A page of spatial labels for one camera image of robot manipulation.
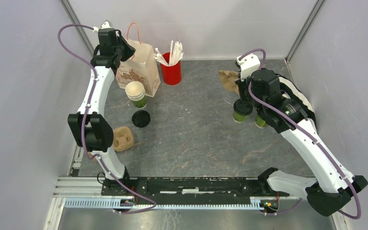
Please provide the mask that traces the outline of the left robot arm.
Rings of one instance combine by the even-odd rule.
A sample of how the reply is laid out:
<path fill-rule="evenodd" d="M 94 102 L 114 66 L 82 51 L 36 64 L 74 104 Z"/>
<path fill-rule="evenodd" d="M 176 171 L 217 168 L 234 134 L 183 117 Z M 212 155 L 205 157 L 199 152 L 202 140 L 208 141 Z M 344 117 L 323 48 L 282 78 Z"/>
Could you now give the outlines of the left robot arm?
<path fill-rule="evenodd" d="M 103 170 L 102 195 L 121 196 L 131 192 L 131 182 L 114 150 L 114 131 L 104 118 L 104 107 L 120 63 L 132 57 L 135 49 L 117 29 L 103 27 L 94 31 L 99 44 L 86 62 L 91 68 L 88 89 L 78 111 L 68 116 L 68 125 L 77 145 Z"/>

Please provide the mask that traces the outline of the green paper coffee cup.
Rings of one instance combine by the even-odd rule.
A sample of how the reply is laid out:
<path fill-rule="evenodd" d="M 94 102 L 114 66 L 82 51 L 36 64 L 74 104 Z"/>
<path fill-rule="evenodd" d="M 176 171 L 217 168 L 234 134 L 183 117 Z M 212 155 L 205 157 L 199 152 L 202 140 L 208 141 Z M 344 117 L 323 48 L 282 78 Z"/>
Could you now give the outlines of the green paper coffee cup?
<path fill-rule="evenodd" d="M 255 117 L 255 125 L 259 128 L 267 127 L 267 123 L 259 115 Z"/>

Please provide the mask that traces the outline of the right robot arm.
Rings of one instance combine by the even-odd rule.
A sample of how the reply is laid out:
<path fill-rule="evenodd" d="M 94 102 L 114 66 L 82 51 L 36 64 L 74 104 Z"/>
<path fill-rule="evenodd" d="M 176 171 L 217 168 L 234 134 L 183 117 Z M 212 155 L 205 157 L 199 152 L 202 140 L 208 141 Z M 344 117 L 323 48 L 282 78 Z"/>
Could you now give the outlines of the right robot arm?
<path fill-rule="evenodd" d="M 269 168 L 258 177 L 258 191 L 265 196 L 274 191 L 297 196 L 325 217 L 342 212 L 354 200 L 357 214 L 353 219 L 360 218 L 357 195 L 368 181 L 362 175 L 353 175 L 323 143 L 312 105 L 296 85 L 264 68 L 239 71 L 235 84 L 240 98 L 234 104 L 234 112 L 247 116 L 255 110 L 257 118 L 287 140 L 314 174 L 312 178 L 301 177 Z"/>

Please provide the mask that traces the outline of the brown paper takeout bag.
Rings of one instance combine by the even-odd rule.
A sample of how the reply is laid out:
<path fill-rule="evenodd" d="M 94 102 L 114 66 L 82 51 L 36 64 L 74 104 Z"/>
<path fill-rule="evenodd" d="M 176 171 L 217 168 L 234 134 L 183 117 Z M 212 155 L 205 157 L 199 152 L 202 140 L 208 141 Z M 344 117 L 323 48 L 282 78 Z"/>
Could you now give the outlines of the brown paper takeout bag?
<path fill-rule="evenodd" d="M 137 38 L 130 39 L 129 33 L 131 27 L 135 25 L 137 30 Z M 159 70 L 154 58 L 153 46 L 142 42 L 140 39 L 139 26 L 136 22 L 132 22 L 127 30 L 126 41 L 135 48 L 133 57 L 121 65 L 116 73 L 116 81 L 121 89 L 133 82 L 139 81 L 144 85 L 145 93 L 149 97 L 154 97 L 161 83 Z"/>

